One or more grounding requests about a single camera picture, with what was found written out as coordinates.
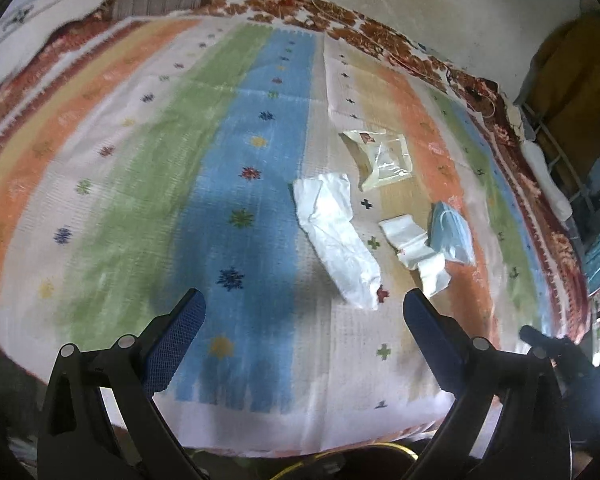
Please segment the light blue face mask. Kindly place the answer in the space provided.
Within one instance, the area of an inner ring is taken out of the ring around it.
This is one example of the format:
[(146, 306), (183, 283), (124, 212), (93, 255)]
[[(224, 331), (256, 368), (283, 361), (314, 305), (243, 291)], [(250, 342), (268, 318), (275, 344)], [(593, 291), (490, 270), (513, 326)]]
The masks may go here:
[(452, 206), (437, 202), (432, 211), (429, 246), (446, 261), (474, 266), (477, 263), (468, 222)]

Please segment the white tissue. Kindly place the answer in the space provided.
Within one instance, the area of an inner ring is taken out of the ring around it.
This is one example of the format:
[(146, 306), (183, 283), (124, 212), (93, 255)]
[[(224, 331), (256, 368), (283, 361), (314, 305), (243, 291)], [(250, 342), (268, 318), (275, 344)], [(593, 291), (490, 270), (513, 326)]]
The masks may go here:
[(342, 299), (358, 310), (377, 310), (380, 265), (352, 224), (348, 176), (330, 172), (297, 179), (292, 194), (299, 226)]

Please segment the yellowish clear plastic wrapper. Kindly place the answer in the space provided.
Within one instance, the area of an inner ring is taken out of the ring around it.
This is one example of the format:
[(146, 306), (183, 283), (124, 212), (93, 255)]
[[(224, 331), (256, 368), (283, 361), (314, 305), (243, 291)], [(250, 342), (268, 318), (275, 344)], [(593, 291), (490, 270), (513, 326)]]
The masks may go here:
[(339, 136), (358, 167), (361, 191), (371, 191), (412, 176), (413, 162), (403, 134), (386, 130), (346, 130)]

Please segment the black gold-rimmed trash bin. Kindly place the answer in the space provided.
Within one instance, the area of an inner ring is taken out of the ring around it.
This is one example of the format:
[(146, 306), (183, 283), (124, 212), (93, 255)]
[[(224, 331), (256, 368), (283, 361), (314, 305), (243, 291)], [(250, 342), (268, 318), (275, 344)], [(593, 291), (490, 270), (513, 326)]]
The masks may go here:
[(405, 445), (378, 442), (303, 457), (272, 479), (402, 479), (417, 460)]

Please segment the colourful striped bed mat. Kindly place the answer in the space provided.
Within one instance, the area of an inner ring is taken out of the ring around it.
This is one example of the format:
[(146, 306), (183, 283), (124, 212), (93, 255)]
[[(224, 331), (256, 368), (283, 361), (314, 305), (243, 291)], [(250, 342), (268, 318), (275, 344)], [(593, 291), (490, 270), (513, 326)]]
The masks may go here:
[[(174, 18), (178, 31), (89, 112), (42, 174), (0, 274), (0, 348), (47, 380), (62, 344), (139, 333), (184, 292), (204, 325), (158, 403), (181, 442), (309, 453), (395, 436), (449, 405), (401, 313), (420, 283), (379, 222), (428, 226), (447, 203), (477, 263), (449, 262), (434, 305), (520, 350), (558, 335), (538, 270), (510, 270), (489, 196), (503, 178), (466, 110), (428, 84), (305, 30)], [(410, 178), (361, 191), (339, 133), (405, 136)], [(375, 311), (342, 299), (300, 228), (292, 184), (346, 174), (352, 224), (380, 265)]]

